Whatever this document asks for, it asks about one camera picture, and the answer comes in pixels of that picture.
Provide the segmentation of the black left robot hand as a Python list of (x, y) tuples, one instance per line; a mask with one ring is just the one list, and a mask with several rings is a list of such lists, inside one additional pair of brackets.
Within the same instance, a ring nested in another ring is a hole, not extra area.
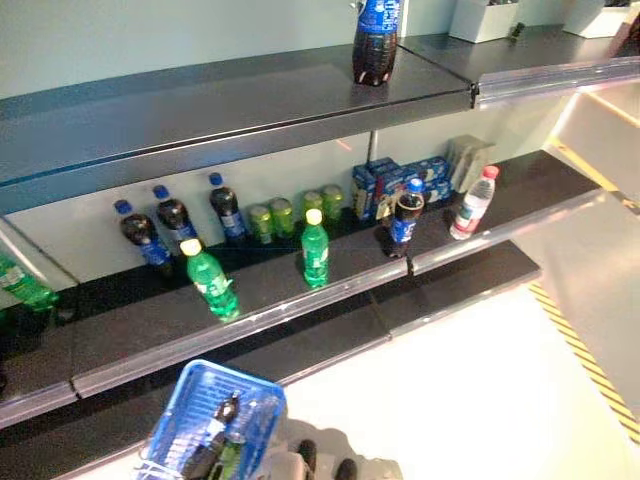
[(199, 445), (186, 461), (181, 475), (183, 479), (206, 479), (218, 463), (226, 444), (226, 435), (219, 432)]

